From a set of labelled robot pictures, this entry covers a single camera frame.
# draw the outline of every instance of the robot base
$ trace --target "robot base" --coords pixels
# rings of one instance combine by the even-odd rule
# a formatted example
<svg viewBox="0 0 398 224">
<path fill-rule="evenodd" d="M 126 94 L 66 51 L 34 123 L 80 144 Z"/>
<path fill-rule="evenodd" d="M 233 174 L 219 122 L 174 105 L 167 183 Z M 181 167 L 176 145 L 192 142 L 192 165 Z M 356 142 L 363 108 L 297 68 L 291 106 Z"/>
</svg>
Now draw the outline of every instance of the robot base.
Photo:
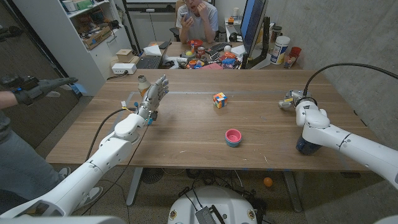
<svg viewBox="0 0 398 224">
<path fill-rule="evenodd" d="M 214 205 L 225 223 L 257 224 L 253 207 L 235 191 L 225 187 L 205 186 L 195 189 L 195 192 L 197 197 L 191 190 L 187 192 L 187 196 L 183 195 L 174 202 L 170 209 L 168 224 L 199 223 L 195 216 L 195 207 L 198 210 L 202 209 L 199 202 L 203 208 Z M 220 223 L 214 212 L 211 215 L 215 223 Z"/>
</svg>

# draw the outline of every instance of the computer monitor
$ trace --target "computer monitor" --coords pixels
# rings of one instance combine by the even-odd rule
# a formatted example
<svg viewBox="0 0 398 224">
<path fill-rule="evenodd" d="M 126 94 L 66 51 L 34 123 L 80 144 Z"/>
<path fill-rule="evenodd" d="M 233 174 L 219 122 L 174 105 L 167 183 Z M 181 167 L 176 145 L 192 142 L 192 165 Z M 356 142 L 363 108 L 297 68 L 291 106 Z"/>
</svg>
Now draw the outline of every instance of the computer monitor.
<svg viewBox="0 0 398 224">
<path fill-rule="evenodd" d="M 247 0 L 244 8 L 241 34 L 243 45 L 249 57 L 253 53 L 257 36 L 259 35 L 268 0 Z"/>
</svg>

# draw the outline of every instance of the gray t-shirt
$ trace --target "gray t-shirt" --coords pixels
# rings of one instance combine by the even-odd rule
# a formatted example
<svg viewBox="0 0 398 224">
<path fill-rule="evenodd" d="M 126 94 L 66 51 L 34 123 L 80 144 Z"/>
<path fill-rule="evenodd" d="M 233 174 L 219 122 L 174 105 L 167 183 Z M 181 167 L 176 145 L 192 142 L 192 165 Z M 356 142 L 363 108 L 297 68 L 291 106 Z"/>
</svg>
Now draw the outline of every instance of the gray t-shirt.
<svg viewBox="0 0 398 224">
<path fill-rule="evenodd" d="M 0 144 L 8 140 L 11 132 L 10 122 L 11 120 L 0 111 Z"/>
<path fill-rule="evenodd" d="M 205 2 L 207 6 L 207 13 L 209 15 L 209 22 L 210 26 L 213 29 L 213 31 L 218 31 L 218 13 L 217 13 L 217 8 L 214 7 L 212 4 Z M 181 13 L 182 12 L 187 12 L 187 18 L 192 16 L 193 19 L 193 25 L 191 28 L 189 28 L 188 31 L 188 40 L 206 40 L 206 34 L 205 34 L 205 25 L 201 19 L 201 17 L 197 17 L 194 15 L 193 12 L 188 10 L 187 5 L 181 6 L 178 9 L 177 13 L 177 23 L 175 26 L 177 28 L 182 28 L 181 25 Z"/>
</svg>

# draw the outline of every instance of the keyboard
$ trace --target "keyboard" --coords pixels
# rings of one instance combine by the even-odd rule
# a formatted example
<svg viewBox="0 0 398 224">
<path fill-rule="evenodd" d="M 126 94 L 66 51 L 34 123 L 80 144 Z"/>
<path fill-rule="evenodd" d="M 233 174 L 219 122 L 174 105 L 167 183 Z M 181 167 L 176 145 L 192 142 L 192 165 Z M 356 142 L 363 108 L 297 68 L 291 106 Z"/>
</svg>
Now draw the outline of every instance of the keyboard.
<svg viewBox="0 0 398 224">
<path fill-rule="evenodd" d="M 137 68 L 158 69 L 161 60 L 162 57 L 160 56 L 144 57 L 138 61 Z"/>
<path fill-rule="evenodd" d="M 238 32 L 239 34 L 241 33 L 241 25 L 240 24 L 235 24 L 234 28 L 236 29 L 236 32 Z"/>
<path fill-rule="evenodd" d="M 210 47 L 209 49 L 215 50 L 215 51 L 217 51 L 217 52 L 221 52 L 221 51 L 224 50 L 224 47 L 227 46 L 227 45 L 232 47 L 231 44 L 224 42 L 224 43 L 216 44 L 216 45 Z"/>
</svg>

